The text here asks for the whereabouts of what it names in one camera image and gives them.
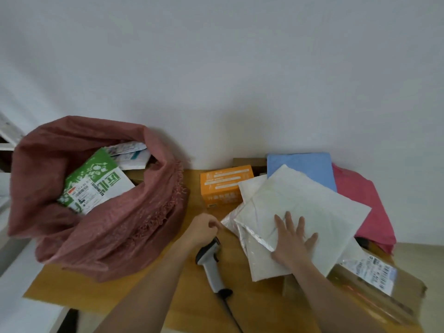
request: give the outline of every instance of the hand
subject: hand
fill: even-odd
[[[190,226],[182,235],[183,240],[190,249],[201,248],[210,243],[217,235],[218,229],[223,225],[212,215],[202,213],[191,221]]]
[[[314,233],[304,243],[305,218],[299,218],[295,230],[289,211],[285,213],[285,224],[277,215],[274,216],[274,221],[278,239],[276,250],[271,253],[271,257],[289,269],[294,268],[295,264],[310,263],[310,253],[318,240],[318,233]]]

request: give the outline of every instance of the maroon fabric bag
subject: maroon fabric bag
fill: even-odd
[[[157,159],[144,182],[75,214],[56,200],[64,180],[97,149],[139,141]],[[146,126],[68,116],[26,135],[12,157],[8,234],[37,240],[36,258],[97,281],[149,265],[180,230],[189,191],[173,154]]]

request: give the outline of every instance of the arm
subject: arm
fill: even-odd
[[[373,318],[337,290],[312,264],[308,253],[316,243],[318,234],[315,233],[304,243],[304,218],[299,219],[296,230],[289,212],[285,215],[286,225],[277,215],[274,218],[278,241],[272,257],[290,269],[296,277],[313,309],[321,331],[323,333],[385,332]]]
[[[95,333],[158,333],[192,249],[210,243],[222,225],[208,214],[196,216],[158,265],[108,314]]]

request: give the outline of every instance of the forearm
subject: forearm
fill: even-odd
[[[158,265],[111,311],[95,333],[161,331],[190,247],[177,240]]]
[[[323,333],[384,332],[373,318],[336,289],[312,263],[295,264],[291,271]]]

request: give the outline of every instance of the wooden table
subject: wooden table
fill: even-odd
[[[185,184],[191,195],[180,236],[194,216],[205,210],[200,197],[201,170],[185,171]],[[226,205],[208,212],[219,220],[234,209]],[[283,278],[252,282],[250,268],[238,239],[228,230],[218,235],[219,272],[225,286],[234,294],[229,305],[243,330],[247,332],[319,332],[311,309],[303,296],[297,301],[282,297]],[[224,312],[208,284],[205,272],[194,262],[194,252],[186,261],[165,326],[187,333],[233,332],[237,329]],[[91,279],[57,265],[46,265],[25,293],[25,297],[93,313],[109,313],[111,309],[155,265],[143,271],[106,283]],[[401,327],[386,323],[388,332],[421,332],[420,327]]]

